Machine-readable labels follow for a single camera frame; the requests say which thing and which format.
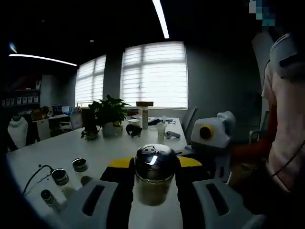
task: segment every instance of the green leaves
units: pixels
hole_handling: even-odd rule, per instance
[[[127,110],[124,100],[112,98],[107,95],[107,100],[93,101],[89,108],[94,112],[96,125],[103,126],[106,123],[119,122],[120,124],[126,118]]]

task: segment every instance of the pink shirt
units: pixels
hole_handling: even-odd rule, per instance
[[[268,64],[262,96],[277,106],[277,132],[267,162],[267,169],[273,174],[293,156],[305,140],[305,80],[292,83],[282,79],[276,72],[271,75]],[[274,177],[283,189],[291,189],[301,163],[305,162],[304,158],[305,147]]]

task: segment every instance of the potted plant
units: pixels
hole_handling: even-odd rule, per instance
[[[94,112],[96,125],[102,128],[104,137],[122,135],[122,121],[127,116],[124,100],[111,98],[107,100],[93,101],[89,108]]]

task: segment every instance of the small glass jar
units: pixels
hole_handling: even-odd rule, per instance
[[[52,172],[52,178],[57,186],[61,189],[64,196],[69,199],[75,192],[75,189],[69,181],[67,172],[62,168],[55,169]]]
[[[88,171],[87,161],[84,158],[75,159],[72,161],[72,165],[76,176],[81,181],[81,185],[85,186],[93,179]]]
[[[51,209],[53,209],[53,211],[55,211],[56,213],[59,213],[61,211],[60,203],[57,201],[57,199],[52,195],[52,193],[49,190],[44,189],[40,195],[41,198],[44,200],[44,202],[46,202],[46,204]]]

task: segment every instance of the desk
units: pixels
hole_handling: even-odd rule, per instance
[[[55,115],[53,117],[49,117],[46,119],[33,121],[33,123],[37,124],[37,131],[38,131],[39,139],[42,141],[42,140],[45,140],[45,139],[48,139],[51,137],[49,120],[58,119],[58,118],[67,118],[67,117],[69,117],[67,114],[60,114],[60,115]]]
[[[179,150],[185,148],[187,143],[179,119],[174,118],[174,121],[175,124],[167,125],[166,131],[177,132],[181,137],[164,139],[161,144]],[[85,158],[93,177],[100,179],[106,167],[113,160],[135,156],[139,147],[158,143],[156,126],[149,126],[148,130],[142,130],[141,137],[131,138],[125,131],[127,124],[127,121],[123,122],[124,130],[121,137],[104,139],[102,133],[99,132],[96,140],[87,141],[81,139],[81,129],[77,129],[9,153],[8,161],[18,186],[23,190],[29,178],[38,169],[38,164],[48,164],[53,168],[64,168],[73,186],[79,189],[81,184],[74,173],[72,160],[78,157]],[[26,195],[26,199],[42,217],[52,213],[40,197],[43,189],[49,189],[59,202],[64,201],[62,193],[51,178],[37,183],[48,173],[49,170],[44,168],[31,181]],[[166,201],[158,208],[142,206],[134,198],[130,214],[130,228],[182,228],[175,179],[171,183]]]

